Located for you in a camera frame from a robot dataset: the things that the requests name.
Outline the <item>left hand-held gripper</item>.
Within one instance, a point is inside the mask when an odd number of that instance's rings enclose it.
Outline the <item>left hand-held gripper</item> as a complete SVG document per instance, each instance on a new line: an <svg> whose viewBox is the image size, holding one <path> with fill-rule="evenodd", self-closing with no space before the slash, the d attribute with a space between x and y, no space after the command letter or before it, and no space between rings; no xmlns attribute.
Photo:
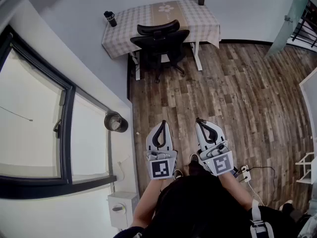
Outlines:
<svg viewBox="0 0 317 238"><path fill-rule="evenodd" d="M147 168L151 180L169 179L176 169L177 151L173 150L169 125L166 120L157 124L146 139Z"/></svg>

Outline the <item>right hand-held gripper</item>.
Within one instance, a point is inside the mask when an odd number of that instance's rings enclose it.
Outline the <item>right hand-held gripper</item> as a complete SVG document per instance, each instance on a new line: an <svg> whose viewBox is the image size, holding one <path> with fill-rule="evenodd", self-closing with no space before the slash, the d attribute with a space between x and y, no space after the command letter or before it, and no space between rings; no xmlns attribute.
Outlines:
<svg viewBox="0 0 317 238"><path fill-rule="evenodd" d="M196 118L195 128L202 152L200 159L214 176L234 169L233 154L222 129L207 120Z"/></svg>

